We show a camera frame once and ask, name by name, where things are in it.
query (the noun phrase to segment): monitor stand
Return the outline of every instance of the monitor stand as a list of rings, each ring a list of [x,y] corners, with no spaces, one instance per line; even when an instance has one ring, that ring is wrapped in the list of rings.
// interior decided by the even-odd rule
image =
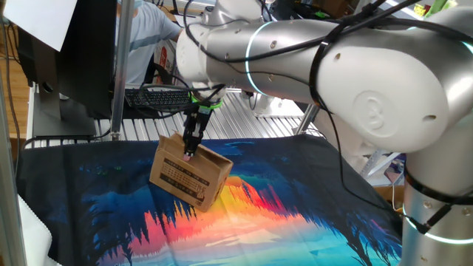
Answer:
[[[40,95],[35,93],[33,137],[85,137],[97,134],[94,119],[89,117],[86,107],[82,104],[71,99],[59,100],[58,115],[52,115],[42,108],[47,104],[41,102]]]
[[[95,122],[86,107],[72,99],[59,99],[56,55],[33,37],[38,91],[35,93],[33,137],[95,136]]]

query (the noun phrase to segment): metal pole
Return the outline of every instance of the metal pole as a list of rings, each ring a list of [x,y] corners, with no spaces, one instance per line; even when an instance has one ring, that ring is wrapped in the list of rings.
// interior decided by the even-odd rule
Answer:
[[[2,84],[0,74],[0,254],[4,266],[26,266]]]
[[[316,119],[320,108],[315,104],[310,104],[307,110],[305,110],[304,117],[302,118],[301,124],[294,130],[294,134],[303,134],[308,128],[310,123]]]
[[[123,0],[120,12],[120,26],[118,27],[117,65],[115,66],[115,92],[112,105],[112,124],[110,134],[112,140],[120,140],[120,127],[125,99],[126,65],[130,50],[130,35],[135,0]]]

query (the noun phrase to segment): computer monitor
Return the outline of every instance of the computer monitor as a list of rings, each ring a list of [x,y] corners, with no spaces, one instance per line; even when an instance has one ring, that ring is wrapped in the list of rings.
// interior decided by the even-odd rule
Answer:
[[[91,111],[110,117],[116,8],[116,0],[78,0],[60,52],[18,29],[22,69],[38,84],[34,137],[95,135]]]

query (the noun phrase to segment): white paper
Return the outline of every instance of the white paper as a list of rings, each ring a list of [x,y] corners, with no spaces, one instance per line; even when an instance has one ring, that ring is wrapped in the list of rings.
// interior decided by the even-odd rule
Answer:
[[[77,0],[7,0],[4,16],[61,51]]]
[[[46,225],[31,211],[28,204],[20,196],[18,196],[18,205],[27,265],[61,266],[47,256],[52,237]]]

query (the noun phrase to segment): small cardboard box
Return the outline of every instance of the small cardboard box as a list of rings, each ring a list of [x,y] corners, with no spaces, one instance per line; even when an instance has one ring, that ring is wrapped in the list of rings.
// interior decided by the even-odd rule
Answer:
[[[233,163],[202,145],[190,161],[183,161],[183,155],[182,136],[160,136],[149,181],[207,211],[222,192]]]

